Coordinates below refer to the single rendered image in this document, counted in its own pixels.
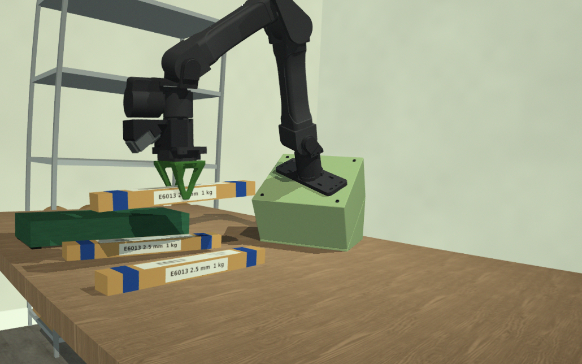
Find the tan welding electrode pack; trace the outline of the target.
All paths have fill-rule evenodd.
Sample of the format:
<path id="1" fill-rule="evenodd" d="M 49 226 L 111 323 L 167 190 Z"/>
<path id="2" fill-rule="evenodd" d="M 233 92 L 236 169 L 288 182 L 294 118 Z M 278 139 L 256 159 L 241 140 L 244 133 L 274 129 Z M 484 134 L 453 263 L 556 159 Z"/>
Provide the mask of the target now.
<path id="1" fill-rule="evenodd" d="M 246 246 L 95 270 L 95 290 L 111 296 L 256 266 L 265 263 L 265 250 Z"/>
<path id="2" fill-rule="evenodd" d="M 213 232 L 183 235 L 95 239 L 62 242 L 66 261 L 106 259 L 221 248 L 221 235 Z"/>
<path id="3" fill-rule="evenodd" d="M 253 195 L 255 195 L 255 181 L 240 180 L 196 184 L 188 200 L 182 199 L 177 185 L 91 192 L 89 199 L 90 210 L 100 213 Z"/>

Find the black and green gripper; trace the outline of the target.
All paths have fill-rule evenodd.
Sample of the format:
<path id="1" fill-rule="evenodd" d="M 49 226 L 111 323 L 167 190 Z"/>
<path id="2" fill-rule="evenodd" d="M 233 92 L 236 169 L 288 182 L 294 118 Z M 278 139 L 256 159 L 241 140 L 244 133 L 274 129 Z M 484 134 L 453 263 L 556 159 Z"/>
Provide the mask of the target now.
<path id="1" fill-rule="evenodd" d="M 178 186 L 182 199 L 188 200 L 206 164 L 205 161 L 197 160 L 201 160 L 201 154 L 207 154 L 207 147 L 194 146 L 193 119 L 182 118 L 181 120 L 187 120 L 188 147 L 152 147 L 152 154 L 157 154 L 158 160 L 154 161 L 154 166 L 160 174 L 164 185 L 166 187 L 172 186 L 165 170 L 166 168 L 171 167 L 176 180 L 175 186 Z M 185 184 L 183 181 L 186 168 L 194 169 L 187 191 L 185 190 Z"/>

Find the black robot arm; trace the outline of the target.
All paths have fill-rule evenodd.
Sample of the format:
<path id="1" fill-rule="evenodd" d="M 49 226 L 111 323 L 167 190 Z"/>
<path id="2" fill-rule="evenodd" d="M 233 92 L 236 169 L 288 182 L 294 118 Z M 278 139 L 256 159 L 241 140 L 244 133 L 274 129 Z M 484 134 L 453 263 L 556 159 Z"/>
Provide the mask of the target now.
<path id="1" fill-rule="evenodd" d="M 277 166 L 276 172 L 331 196 L 347 186 L 347 180 L 321 165 L 320 153 L 324 151 L 317 142 L 306 81 L 306 43 L 310 42 L 312 21 L 293 0 L 247 0 L 204 31 L 164 52 L 164 78 L 127 78 L 123 106 L 128 118 L 159 118 L 163 114 L 177 120 L 123 120 L 123 140 L 132 153 L 150 144 L 155 148 L 188 147 L 187 120 L 181 120 L 193 117 L 193 92 L 187 89 L 198 89 L 199 78 L 211 65 L 261 28 L 273 46 L 277 63 L 280 141 L 295 151 L 295 158 Z"/>

